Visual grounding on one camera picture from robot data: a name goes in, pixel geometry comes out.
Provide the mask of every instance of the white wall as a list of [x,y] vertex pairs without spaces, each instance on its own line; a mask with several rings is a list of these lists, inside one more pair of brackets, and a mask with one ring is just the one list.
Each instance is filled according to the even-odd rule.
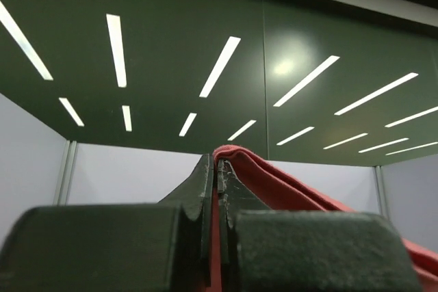
[[20,215],[52,205],[66,140],[0,94],[0,245]]
[[385,165],[382,173],[394,226],[438,252],[438,155]]
[[[190,175],[200,157],[78,144],[68,204],[158,202]],[[271,163],[355,210],[379,213],[373,168]]]
[[200,155],[78,144],[68,204],[158,202],[193,171]]
[[270,163],[356,211],[380,213],[374,168],[280,161]]

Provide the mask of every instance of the dark green ceiling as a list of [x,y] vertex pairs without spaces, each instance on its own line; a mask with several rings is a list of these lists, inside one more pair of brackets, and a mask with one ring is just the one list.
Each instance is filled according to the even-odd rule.
[[[399,162],[438,152],[438,42],[272,0],[0,0],[53,81],[44,81],[0,27],[0,93],[78,142],[209,152],[233,142],[272,160],[350,165]],[[118,88],[106,14],[119,15],[127,87]],[[241,41],[207,98],[199,98],[229,36]],[[286,92],[328,56],[340,59],[281,107]],[[288,68],[280,74],[279,66]],[[418,77],[347,112],[334,113],[416,72]],[[69,99],[78,127],[58,101]],[[130,105],[133,131],[121,106]],[[185,137],[190,112],[197,117]],[[298,131],[314,130],[277,146]],[[346,138],[369,133],[323,150]],[[358,153],[408,137],[409,141]]]

